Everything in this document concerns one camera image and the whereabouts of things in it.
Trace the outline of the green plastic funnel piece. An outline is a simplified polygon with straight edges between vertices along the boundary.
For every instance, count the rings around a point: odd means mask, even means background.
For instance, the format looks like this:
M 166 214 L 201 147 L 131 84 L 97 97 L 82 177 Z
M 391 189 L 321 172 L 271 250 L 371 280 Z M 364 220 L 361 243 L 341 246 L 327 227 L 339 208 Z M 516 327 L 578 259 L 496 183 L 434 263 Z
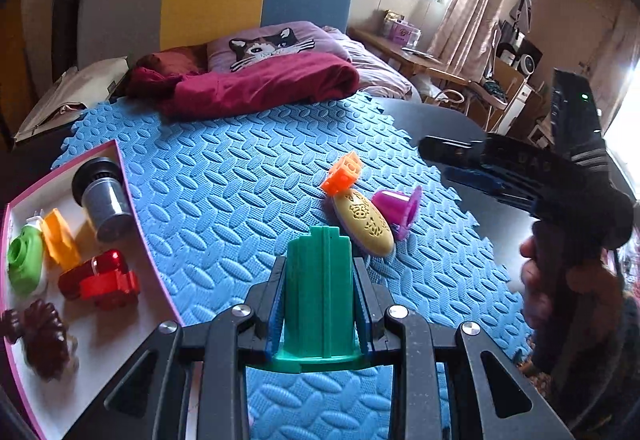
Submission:
M 269 362 L 277 373 L 368 368 L 357 337 L 352 243 L 334 226 L 288 242 L 283 330 Z

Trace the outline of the magenta plastic cup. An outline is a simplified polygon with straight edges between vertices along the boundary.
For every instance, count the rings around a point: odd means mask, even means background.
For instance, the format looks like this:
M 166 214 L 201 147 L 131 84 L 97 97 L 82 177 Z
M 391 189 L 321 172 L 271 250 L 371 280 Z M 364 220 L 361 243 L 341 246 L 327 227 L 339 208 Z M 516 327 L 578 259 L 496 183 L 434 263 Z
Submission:
M 410 194 L 381 189 L 372 196 L 371 203 L 393 228 L 398 241 L 408 236 L 411 226 L 416 221 L 422 193 L 422 187 L 417 185 Z

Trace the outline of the yellow oval perforated toy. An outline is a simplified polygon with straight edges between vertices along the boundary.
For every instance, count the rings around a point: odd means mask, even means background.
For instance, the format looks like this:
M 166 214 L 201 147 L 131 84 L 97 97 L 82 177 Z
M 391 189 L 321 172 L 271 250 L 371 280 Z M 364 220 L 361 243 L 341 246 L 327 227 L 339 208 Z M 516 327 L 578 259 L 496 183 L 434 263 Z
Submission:
M 384 258 L 393 252 L 392 230 L 369 198 L 345 189 L 332 197 L 332 204 L 343 229 L 364 253 Z

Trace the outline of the orange cube block toy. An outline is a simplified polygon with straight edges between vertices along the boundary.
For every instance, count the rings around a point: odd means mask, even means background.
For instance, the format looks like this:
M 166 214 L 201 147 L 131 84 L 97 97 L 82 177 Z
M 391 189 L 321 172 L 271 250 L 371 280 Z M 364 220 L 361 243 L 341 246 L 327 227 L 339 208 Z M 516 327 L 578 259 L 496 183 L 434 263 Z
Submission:
M 349 152 L 337 159 L 326 174 L 321 184 L 322 191 L 332 197 L 350 189 L 360 178 L 363 168 L 362 161 L 356 152 Z

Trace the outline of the red plastic toy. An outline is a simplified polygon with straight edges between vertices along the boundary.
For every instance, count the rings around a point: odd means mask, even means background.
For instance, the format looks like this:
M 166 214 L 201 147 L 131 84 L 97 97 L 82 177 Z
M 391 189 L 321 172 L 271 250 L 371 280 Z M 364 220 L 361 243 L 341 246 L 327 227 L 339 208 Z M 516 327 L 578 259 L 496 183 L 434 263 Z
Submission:
M 140 283 L 125 256 L 110 249 L 63 272 L 58 289 L 66 300 L 89 301 L 96 308 L 111 311 L 138 301 Z

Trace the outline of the black lidded clear jar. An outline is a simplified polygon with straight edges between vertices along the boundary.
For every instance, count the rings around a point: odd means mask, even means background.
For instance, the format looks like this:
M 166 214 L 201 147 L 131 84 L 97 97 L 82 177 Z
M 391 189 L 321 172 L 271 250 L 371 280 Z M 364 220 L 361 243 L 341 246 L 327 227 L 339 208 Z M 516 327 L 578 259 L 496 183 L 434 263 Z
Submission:
M 110 158 L 83 163 L 74 174 L 72 194 L 101 243 L 118 241 L 134 223 L 122 168 Z

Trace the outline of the dark brown flower toy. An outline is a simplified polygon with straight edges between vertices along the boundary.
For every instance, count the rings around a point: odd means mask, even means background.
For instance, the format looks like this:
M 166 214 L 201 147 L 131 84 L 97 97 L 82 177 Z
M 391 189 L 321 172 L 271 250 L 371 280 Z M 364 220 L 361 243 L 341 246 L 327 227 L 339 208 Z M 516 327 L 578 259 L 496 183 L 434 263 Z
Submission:
M 4 311 L 1 336 L 11 345 L 22 343 L 27 365 L 46 382 L 77 366 L 77 339 L 51 302 L 36 299 L 23 310 Z

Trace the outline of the blue foam puzzle mat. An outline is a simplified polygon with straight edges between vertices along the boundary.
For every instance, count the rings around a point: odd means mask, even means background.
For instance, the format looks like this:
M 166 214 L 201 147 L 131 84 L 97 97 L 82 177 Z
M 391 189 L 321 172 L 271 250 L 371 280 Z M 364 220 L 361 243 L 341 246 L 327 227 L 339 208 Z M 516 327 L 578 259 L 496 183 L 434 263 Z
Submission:
M 107 141 L 124 157 L 144 237 L 186 324 L 242 302 L 292 238 L 334 223 L 321 184 L 337 158 L 355 152 L 364 195 L 423 191 L 409 236 L 389 257 L 364 261 L 372 281 L 430 322 L 477 322 L 509 358 L 527 356 L 522 299 L 491 241 L 369 97 L 186 123 L 129 100 L 103 103 L 74 123 L 60 161 Z

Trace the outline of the wooden side desk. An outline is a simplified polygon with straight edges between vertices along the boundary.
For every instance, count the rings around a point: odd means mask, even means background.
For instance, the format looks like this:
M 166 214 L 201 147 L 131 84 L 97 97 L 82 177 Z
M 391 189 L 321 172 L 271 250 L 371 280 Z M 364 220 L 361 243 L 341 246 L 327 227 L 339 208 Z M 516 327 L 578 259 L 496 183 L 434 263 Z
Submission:
M 448 71 L 437 60 L 405 51 L 382 36 L 355 27 L 349 27 L 347 34 L 378 54 L 387 64 L 398 65 L 399 72 L 406 78 L 426 76 L 442 91 L 461 93 L 463 102 L 458 107 L 459 111 L 489 132 L 508 134 L 516 120 L 525 113 L 526 106 L 532 106 L 533 101 L 539 98 L 536 88 L 502 60 L 496 62 L 495 80 L 506 94 L 505 102 L 491 96 L 471 79 Z

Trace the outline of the purple box on desk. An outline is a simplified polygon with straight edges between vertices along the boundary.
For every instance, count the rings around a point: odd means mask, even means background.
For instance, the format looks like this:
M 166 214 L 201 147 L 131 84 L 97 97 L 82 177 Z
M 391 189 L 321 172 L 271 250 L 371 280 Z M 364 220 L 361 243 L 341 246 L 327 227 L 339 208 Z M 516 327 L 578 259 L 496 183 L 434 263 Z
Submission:
M 382 23 L 382 36 L 405 48 L 415 48 L 421 38 L 421 30 L 405 20 L 405 16 L 386 10 Z

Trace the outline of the purple cat pillow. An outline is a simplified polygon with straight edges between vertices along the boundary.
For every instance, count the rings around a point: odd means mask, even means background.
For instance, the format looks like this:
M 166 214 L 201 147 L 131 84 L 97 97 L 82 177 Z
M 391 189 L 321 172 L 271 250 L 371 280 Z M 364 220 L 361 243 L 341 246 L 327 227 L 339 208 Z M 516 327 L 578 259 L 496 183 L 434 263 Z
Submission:
M 244 30 L 207 44 L 208 70 L 235 72 L 263 59 L 317 52 L 350 61 L 346 50 L 332 36 L 312 22 L 286 22 Z

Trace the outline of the orange plastic clip piece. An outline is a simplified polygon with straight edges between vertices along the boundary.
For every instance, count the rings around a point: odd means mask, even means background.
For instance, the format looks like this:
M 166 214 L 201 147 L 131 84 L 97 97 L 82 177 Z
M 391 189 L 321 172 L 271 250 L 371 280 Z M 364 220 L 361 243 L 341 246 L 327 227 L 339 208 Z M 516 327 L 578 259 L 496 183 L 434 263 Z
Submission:
M 53 208 L 43 218 L 41 232 L 50 258 L 62 272 L 81 264 L 74 235 L 58 208 Z

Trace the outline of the dark red blanket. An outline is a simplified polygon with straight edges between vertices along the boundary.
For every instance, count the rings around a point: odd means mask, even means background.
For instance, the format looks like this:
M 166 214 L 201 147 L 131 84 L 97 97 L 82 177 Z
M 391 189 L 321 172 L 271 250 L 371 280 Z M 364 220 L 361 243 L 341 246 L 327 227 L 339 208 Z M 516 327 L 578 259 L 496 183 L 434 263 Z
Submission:
M 168 119 L 196 121 L 256 114 L 285 104 L 343 100 L 355 94 L 358 85 L 358 70 L 350 62 L 303 51 L 268 57 L 228 74 L 160 74 L 137 67 L 126 95 Z

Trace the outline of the green plug-in device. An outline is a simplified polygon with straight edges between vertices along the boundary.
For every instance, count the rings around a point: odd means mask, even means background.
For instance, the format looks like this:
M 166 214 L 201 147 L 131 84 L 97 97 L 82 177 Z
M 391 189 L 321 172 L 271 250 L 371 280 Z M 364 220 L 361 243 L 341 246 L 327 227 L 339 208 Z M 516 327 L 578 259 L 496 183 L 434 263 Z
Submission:
M 27 219 L 6 253 L 11 288 L 22 298 L 38 295 L 47 286 L 42 223 L 40 215 Z

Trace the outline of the beige cloth bag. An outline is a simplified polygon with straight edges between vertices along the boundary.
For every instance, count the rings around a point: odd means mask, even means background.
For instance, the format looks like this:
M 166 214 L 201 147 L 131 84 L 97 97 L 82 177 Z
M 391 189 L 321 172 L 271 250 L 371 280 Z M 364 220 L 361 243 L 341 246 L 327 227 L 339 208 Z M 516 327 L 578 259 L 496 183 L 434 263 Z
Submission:
M 14 135 L 14 142 L 20 143 L 74 122 L 87 109 L 108 100 L 128 70 L 126 57 L 119 57 L 65 71 L 32 108 Z

